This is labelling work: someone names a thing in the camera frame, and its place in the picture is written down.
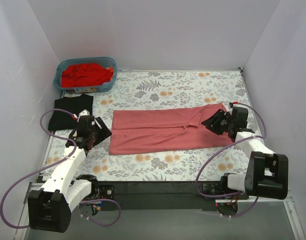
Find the pink t shirt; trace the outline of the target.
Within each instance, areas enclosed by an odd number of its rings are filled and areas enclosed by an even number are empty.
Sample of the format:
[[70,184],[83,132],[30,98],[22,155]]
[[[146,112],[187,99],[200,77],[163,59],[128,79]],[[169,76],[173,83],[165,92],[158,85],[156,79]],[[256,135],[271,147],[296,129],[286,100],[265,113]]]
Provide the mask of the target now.
[[112,119],[110,155],[194,150],[227,146],[232,140],[225,133],[216,135],[202,122],[222,103],[193,108],[163,110],[115,110]]

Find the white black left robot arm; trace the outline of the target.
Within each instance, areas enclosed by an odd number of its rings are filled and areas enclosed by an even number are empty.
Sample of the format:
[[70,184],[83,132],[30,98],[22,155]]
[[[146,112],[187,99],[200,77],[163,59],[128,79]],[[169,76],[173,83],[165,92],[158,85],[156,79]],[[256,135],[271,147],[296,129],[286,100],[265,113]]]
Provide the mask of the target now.
[[77,128],[65,143],[64,161],[53,170],[49,179],[27,198],[29,226],[34,230],[64,233],[73,210],[83,200],[99,197],[94,175],[74,177],[89,151],[112,135],[100,117],[79,115]]

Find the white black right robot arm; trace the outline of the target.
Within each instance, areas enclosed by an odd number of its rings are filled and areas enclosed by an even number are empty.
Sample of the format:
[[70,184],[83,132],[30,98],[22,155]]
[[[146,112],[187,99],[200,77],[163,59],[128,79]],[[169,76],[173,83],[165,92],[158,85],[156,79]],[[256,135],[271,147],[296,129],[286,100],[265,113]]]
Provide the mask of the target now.
[[247,127],[251,106],[231,102],[230,110],[219,109],[201,124],[216,135],[228,134],[232,143],[214,154],[216,157],[226,149],[237,146],[248,157],[245,174],[226,173],[219,181],[218,194],[200,195],[206,198],[225,198],[247,194],[248,196],[284,200],[288,195],[289,159],[263,144],[265,135],[257,135]]

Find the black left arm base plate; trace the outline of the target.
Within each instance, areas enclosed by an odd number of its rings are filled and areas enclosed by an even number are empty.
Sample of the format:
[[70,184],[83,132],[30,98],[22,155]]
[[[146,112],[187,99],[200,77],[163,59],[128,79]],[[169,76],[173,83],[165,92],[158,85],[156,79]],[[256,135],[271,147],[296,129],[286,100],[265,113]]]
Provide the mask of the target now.
[[110,199],[114,200],[115,198],[115,186],[111,184],[104,184],[95,187],[95,199]]

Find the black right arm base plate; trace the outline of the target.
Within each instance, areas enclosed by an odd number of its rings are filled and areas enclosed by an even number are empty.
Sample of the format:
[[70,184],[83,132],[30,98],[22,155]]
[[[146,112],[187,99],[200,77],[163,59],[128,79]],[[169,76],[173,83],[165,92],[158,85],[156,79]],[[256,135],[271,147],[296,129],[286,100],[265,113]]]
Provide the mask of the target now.
[[233,203],[236,200],[248,200],[250,198],[246,193],[238,194],[237,190],[221,187],[217,181],[201,183],[198,186],[198,190],[204,195],[209,195],[205,197],[208,200],[225,200]]

